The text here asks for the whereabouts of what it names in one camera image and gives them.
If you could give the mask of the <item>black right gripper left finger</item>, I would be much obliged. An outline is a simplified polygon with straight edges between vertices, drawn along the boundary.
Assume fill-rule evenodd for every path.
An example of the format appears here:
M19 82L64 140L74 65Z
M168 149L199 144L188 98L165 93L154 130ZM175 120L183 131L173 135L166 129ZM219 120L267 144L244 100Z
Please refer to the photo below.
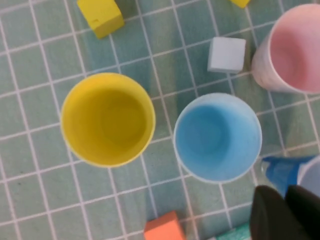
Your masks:
M309 240L282 196L273 188L259 185L254 190L249 230L253 240Z

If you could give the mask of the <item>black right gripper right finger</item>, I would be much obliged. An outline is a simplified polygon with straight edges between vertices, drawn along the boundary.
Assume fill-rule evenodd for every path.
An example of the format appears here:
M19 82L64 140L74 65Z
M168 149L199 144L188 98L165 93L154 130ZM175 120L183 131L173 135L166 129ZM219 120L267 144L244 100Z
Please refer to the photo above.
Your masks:
M299 185L290 185L284 199L311 239L319 240L320 198Z

